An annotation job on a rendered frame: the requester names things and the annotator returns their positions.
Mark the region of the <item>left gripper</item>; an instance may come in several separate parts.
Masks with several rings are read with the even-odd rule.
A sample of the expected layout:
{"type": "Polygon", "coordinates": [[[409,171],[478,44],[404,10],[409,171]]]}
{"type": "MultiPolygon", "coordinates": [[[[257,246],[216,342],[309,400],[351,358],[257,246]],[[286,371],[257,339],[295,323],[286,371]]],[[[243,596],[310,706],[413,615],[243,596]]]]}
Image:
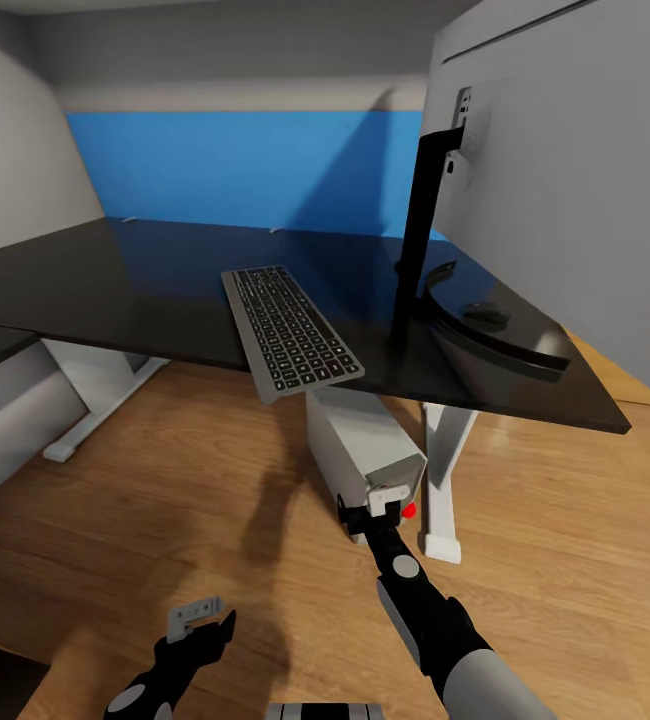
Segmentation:
{"type": "Polygon", "coordinates": [[[196,627],[192,634],[187,634],[186,638],[179,642],[168,644],[167,637],[161,638],[154,645],[155,664],[159,664],[161,660],[177,660],[185,670],[185,686],[188,686],[201,666],[221,659],[225,644],[233,638],[235,622],[234,609],[221,625],[213,622],[196,627]]]}

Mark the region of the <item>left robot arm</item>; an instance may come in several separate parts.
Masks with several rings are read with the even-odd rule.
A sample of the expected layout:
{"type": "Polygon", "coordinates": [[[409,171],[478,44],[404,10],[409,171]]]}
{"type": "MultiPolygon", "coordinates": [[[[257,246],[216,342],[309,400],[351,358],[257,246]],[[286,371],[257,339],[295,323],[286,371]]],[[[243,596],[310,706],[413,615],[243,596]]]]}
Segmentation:
{"type": "Polygon", "coordinates": [[[172,720],[177,702],[201,666],[218,662],[233,638],[234,609],[220,625],[193,628],[191,622],[223,611],[220,596],[171,609],[167,637],[154,645],[155,665],[139,674],[105,710],[105,720],[172,720]]]}

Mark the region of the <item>monitor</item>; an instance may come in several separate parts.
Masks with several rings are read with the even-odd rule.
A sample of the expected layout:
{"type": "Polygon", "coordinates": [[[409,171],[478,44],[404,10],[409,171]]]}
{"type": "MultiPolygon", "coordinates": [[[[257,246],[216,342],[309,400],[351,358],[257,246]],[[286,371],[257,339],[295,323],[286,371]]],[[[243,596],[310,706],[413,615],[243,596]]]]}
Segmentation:
{"type": "Polygon", "coordinates": [[[650,388],[650,0],[483,0],[434,39],[395,310],[543,354],[415,296],[433,227],[650,388]]]}

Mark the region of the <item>keyboard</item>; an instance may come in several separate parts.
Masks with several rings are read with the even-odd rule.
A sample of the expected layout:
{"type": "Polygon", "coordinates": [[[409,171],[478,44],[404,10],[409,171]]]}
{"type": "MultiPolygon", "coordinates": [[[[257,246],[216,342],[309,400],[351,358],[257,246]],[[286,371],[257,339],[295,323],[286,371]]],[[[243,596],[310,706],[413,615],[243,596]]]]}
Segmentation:
{"type": "Polygon", "coordinates": [[[264,404],[365,376],[284,265],[221,272],[221,278],[264,404]]]}

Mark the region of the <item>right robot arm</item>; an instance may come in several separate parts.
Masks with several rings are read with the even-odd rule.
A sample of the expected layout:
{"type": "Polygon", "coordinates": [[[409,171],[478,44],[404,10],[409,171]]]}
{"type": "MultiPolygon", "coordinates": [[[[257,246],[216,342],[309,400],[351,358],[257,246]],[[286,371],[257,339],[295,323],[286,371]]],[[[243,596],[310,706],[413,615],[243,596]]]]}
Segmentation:
{"type": "Polygon", "coordinates": [[[339,522],[364,533],[382,576],[377,592],[386,613],[423,676],[430,676],[450,720],[560,720],[506,665],[455,598],[446,599],[402,541],[400,501],[409,486],[365,494],[369,504],[339,503],[339,522]]]}

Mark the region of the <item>mouse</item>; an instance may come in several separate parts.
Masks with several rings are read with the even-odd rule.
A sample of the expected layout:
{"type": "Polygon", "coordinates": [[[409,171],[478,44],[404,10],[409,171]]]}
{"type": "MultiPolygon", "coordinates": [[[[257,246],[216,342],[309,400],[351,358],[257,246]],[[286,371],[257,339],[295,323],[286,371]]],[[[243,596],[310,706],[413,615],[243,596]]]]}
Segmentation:
{"type": "Polygon", "coordinates": [[[497,303],[468,303],[465,308],[470,318],[491,323],[505,323],[512,317],[511,312],[506,307],[497,303]]]}

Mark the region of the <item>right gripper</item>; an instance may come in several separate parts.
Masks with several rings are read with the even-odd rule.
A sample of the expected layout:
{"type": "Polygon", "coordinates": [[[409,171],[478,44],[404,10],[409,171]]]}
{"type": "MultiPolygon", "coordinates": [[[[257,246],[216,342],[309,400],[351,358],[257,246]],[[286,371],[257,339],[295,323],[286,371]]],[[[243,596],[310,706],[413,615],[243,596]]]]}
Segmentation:
{"type": "Polygon", "coordinates": [[[341,495],[337,496],[337,502],[339,503],[339,522],[341,524],[347,523],[350,535],[364,533],[370,549],[373,538],[375,538],[379,532],[385,532],[385,530],[398,532],[396,527],[399,526],[402,521],[400,503],[398,501],[386,503],[385,515],[377,517],[372,517],[371,513],[364,506],[346,508],[341,495]]]}

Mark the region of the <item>desktop computer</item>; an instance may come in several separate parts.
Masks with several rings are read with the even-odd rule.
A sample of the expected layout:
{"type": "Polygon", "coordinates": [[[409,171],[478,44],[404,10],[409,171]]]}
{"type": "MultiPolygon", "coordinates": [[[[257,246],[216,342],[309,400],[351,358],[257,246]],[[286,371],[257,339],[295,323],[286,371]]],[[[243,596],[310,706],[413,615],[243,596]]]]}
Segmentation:
{"type": "MultiPolygon", "coordinates": [[[[402,521],[413,518],[413,501],[427,457],[415,446],[376,394],[323,386],[306,392],[308,444],[335,503],[346,508],[369,504],[365,494],[383,486],[405,484],[402,521]]],[[[368,544],[364,533],[351,535],[368,544]]]]}

